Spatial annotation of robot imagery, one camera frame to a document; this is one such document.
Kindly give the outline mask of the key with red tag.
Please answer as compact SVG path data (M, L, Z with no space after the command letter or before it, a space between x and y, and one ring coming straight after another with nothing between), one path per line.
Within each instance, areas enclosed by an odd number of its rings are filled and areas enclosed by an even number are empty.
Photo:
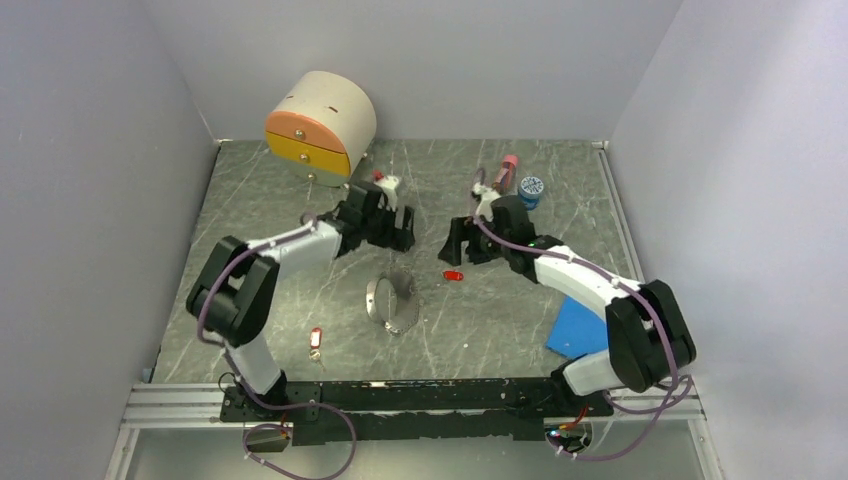
M464 279L464 275L455 270L446 270L442 272L442 276L447 281L462 281Z

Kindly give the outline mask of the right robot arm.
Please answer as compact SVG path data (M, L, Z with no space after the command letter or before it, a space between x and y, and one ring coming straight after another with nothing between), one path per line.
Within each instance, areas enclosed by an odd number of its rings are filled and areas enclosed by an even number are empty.
M537 233L516 195L489 204L491 215L451 220L440 260L458 267L502 258L529 281L565 295L603 324L606 345L573 354L555 373L549 392L553 408L573 415L589 395L625 387L641 393L665 379L675 380L697 356L671 287L642 283L611 273L578 255L562 240Z

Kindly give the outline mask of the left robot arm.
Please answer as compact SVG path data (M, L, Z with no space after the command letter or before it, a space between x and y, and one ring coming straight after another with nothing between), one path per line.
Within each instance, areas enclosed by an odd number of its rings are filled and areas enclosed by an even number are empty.
M399 201L399 177L349 184L332 210L305 214L299 227L266 239L218 241L186 300L197 337L221 349L246 405L262 420L277 418L290 400L287 378L263 330L279 279L334 261L367 243L406 252L415 243L415 211Z

